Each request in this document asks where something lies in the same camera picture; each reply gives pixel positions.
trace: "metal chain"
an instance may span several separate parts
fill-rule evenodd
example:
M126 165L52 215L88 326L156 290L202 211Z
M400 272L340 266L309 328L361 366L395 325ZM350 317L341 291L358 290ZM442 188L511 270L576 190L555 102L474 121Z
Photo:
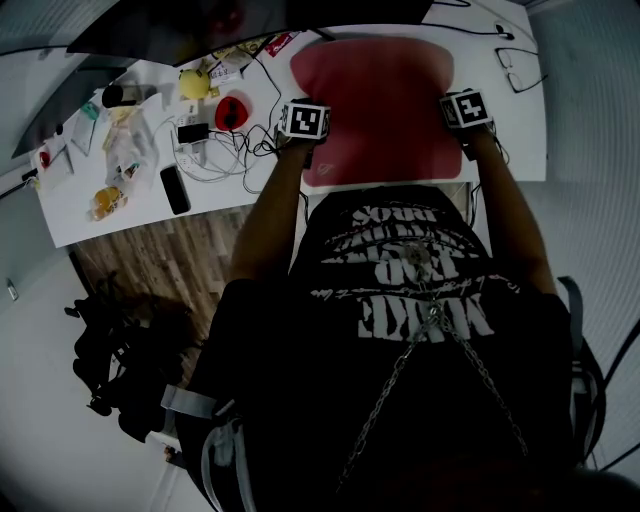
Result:
M498 406L503 411L507 420L509 421L511 425L511 431L513 432L513 435L515 436L518 443L520 444L520 450L522 451L522 455L526 457L529 453L529 449L527 448L527 443L522 437L522 432L520 430L520 427L518 427L517 423L513 419L511 410L509 409L506 402L503 400L502 396L500 395L498 389L496 388L496 385L493 382L493 379L491 378L491 376L489 375L489 371L487 370L484 363L482 362L482 359L480 359L480 356L478 356L478 353L473 349L471 344L467 340L465 340L462 336L460 336L458 331L456 331L455 327L451 324L451 321L444 314L444 308L442 307L442 304L437 302L437 294L432 293L431 290L427 288L426 279L425 279L427 275L426 275L426 271L423 266L423 263L430 260L429 252L427 251L426 247L422 242L414 242L414 243L408 244L406 248L409 251L407 254L407 259L409 260L409 263L413 264L417 269L416 281L418 283L418 287L420 288L421 292L429 296L428 306L427 306L429 308L429 316L427 320L423 323L423 325L420 327L420 329L418 329L418 331L409 339L409 344L407 345L407 348L400 355L400 357L396 359L395 363L393 364L393 372L391 373L391 376L387 379L387 381L384 383L384 386L382 386L382 392L380 393L380 396L378 397L378 400L376 401L376 404L373 407L373 410L369 414L367 421L362 426L360 435L358 435L358 438L356 439L353 450L351 450L351 453L347 458L347 462L345 463L342 469L342 474L338 479L338 488L336 489L336 493L340 491L342 486L351 476L351 472L353 471L353 468L355 467L355 464L358 458L360 457L360 455L364 451L365 446L367 445L367 436L375 426L378 416L380 415L380 411L382 410L382 405L384 404L385 400L389 396L389 393L391 393L391 389L393 389L393 386L395 386L398 380L398 377L400 376L400 373L402 372L402 370L405 367L405 364L407 363L407 359L409 358L409 356L413 352L413 349L417 346L418 343L426 341L427 339L426 332L431 327L439 327L443 333L450 334L453 337L453 339L463 348L464 353L467 356L467 359L469 359L469 361L471 362L471 365L478 371L478 373L482 377L482 381L484 385L487 387L489 391L491 391L496 402L498 403Z

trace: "smartphone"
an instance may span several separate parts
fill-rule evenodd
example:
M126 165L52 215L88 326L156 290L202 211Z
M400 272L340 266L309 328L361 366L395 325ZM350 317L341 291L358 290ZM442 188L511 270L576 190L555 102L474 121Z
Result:
M167 167L160 171L160 178L164 185L164 191L167 193L169 204L174 215L180 215L191 210L191 204L189 204L189 198L184 190L184 183L182 183L182 177L178 172L175 165Z

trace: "desk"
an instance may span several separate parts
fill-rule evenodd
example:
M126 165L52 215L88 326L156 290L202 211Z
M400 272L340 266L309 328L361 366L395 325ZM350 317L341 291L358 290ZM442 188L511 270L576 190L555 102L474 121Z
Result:
M504 0L481 1L504 19L511 21L513 25L518 25L531 34L531 26L523 7ZM434 5L424 21L482 32L495 30L496 21L504 23L496 15L477 5L466 9ZM526 93L514 94L493 52L494 48L505 46L536 50L534 43L524 36L519 28L512 26L511 30L515 35L513 41L498 37L467 35L427 26L357 25L327 29L338 37L340 34L395 35L423 39L446 48L453 55L455 62L455 75L451 89L455 91L465 88L482 89L489 110L496 121L500 140L510 155L510 168L515 179L542 181L545 179L546 168L543 88L537 86ZM318 37L312 32L304 32L275 58L271 58L265 52L260 55L259 58L282 91L281 103L304 96L291 74L289 61L293 55ZM196 64L192 63L185 67L194 67ZM155 142L160 153L153 186L149 190L137 192L126 208L100 222L90 222L86 218L90 198L105 186L106 166L101 146L109 129L108 123L103 120L96 124L88 157L80 153L73 144L69 144L75 174L69 176L55 189L40 193L44 216L56 247L174 217L158 176L159 170L174 163L170 138L172 127L169 124L159 129L158 127L169 116L181 112L178 73L178 69L146 61L136 62L127 73L135 78L137 83L158 85L162 94L150 100L144 108L144 116L150 130L154 132L157 129ZM535 57L529 59L526 66L518 70L518 73L526 75L521 77L523 80L539 77L540 68L537 59ZM250 64L245 70L244 80L222 87L222 96L234 90L241 91L252 102L253 110L245 126L251 127L256 123L266 126L269 110L277 94L265 76L264 70L256 63ZM216 103L218 99L206 100L205 106ZM275 123L279 117L280 107L276 107L272 121ZM67 137L70 137L73 132L73 123L75 123L75 117L65 124L64 132ZM218 158L222 158L224 150L219 146L214 147L214 143L209 143L208 146L213 148L211 154L207 154L209 160L217 161ZM275 161L275 156L270 155L255 162L247 175L247 184L251 189L262 189ZM461 173L452 181L477 181L477 179L475 163L468 162L463 157ZM184 177L184 184L191 202L189 215L250 204L257 199L257 195L244 190L242 176L231 176L222 182L212 184L200 183ZM303 191L308 194L324 194L331 190L336 189L326 187L309 189L303 186Z

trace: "power adapter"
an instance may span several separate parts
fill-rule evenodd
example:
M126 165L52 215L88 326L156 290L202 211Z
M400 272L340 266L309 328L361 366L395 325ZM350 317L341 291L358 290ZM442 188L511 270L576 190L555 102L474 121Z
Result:
M191 124L178 127L178 142L180 144L192 144L209 138L209 125L207 123Z

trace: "person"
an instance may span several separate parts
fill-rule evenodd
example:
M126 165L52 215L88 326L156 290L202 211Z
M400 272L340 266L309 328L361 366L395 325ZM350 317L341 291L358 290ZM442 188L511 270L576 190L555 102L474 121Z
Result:
M493 135L465 137L492 257L440 190L394 186L329 195L291 265L311 145L282 150L189 388L240 410L257 510L535 510L570 487L569 314ZM201 489L210 431L178 424Z

